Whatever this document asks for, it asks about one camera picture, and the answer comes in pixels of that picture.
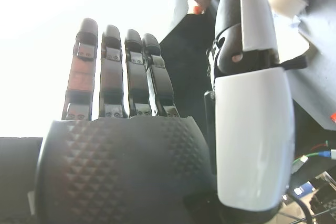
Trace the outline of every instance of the blue connector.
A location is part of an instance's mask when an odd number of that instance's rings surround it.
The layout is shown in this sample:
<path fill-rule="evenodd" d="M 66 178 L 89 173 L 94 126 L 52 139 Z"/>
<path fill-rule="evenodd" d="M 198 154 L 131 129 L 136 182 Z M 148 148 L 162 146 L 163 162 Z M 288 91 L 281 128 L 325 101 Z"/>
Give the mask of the blue connector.
<path fill-rule="evenodd" d="M 331 157 L 331 151 L 319 152 L 319 156 L 321 156 L 321 157 Z"/>

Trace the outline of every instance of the robotic hand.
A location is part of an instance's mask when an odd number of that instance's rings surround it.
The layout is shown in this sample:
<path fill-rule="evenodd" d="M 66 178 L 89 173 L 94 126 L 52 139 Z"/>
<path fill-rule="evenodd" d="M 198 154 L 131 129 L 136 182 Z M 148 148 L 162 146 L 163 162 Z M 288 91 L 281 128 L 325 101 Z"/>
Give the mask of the robotic hand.
<path fill-rule="evenodd" d="M 92 121 L 97 49 L 98 25 L 85 19 L 63 121 L 51 125 L 40 151 L 40 223 L 264 223 L 274 216 L 294 152 L 284 69 L 298 64 L 279 64 L 267 0 L 220 1 L 209 53 L 213 91 L 205 94 L 208 144 L 192 117 L 180 118 L 155 37 L 129 30 L 123 45 L 112 25 L 102 37 L 99 119 Z"/>

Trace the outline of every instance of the green wire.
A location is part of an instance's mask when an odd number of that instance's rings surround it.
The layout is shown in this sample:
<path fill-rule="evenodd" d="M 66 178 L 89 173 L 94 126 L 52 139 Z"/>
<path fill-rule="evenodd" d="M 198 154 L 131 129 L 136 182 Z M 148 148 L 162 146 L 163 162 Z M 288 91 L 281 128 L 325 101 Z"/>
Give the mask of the green wire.
<path fill-rule="evenodd" d="M 319 155 L 318 152 L 314 152 L 314 153 L 309 153 L 309 154 L 307 154 L 307 155 L 303 155 L 303 156 L 306 156 L 306 157 L 312 157 L 312 156 L 318 156 L 318 155 Z M 299 161 L 301 158 L 302 158 L 302 156 L 301 156 L 301 157 L 298 157 L 296 160 L 294 160 L 293 164 L 295 164 L 295 163 L 296 163 L 297 161 Z"/>

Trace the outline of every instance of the bright white surface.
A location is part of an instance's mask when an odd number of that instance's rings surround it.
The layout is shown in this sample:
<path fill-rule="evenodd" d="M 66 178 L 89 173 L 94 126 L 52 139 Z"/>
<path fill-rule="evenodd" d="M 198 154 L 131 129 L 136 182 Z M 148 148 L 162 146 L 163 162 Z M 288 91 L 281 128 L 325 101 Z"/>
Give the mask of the bright white surface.
<path fill-rule="evenodd" d="M 83 18 L 97 21 L 99 39 L 105 26 L 113 24 L 121 33 L 133 28 L 140 35 L 152 33 L 160 41 L 176 25 L 172 19 L 180 21 L 174 17 L 175 2 L 1 0 L 0 136 L 44 136 L 51 121 L 60 120 L 72 47 Z"/>
<path fill-rule="evenodd" d="M 243 51 L 278 50 L 272 13 L 267 0 L 240 0 Z"/>
<path fill-rule="evenodd" d="M 294 126 L 282 68 L 216 78 L 217 186 L 223 204 L 263 211 L 280 202 L 293 161 Z"/>

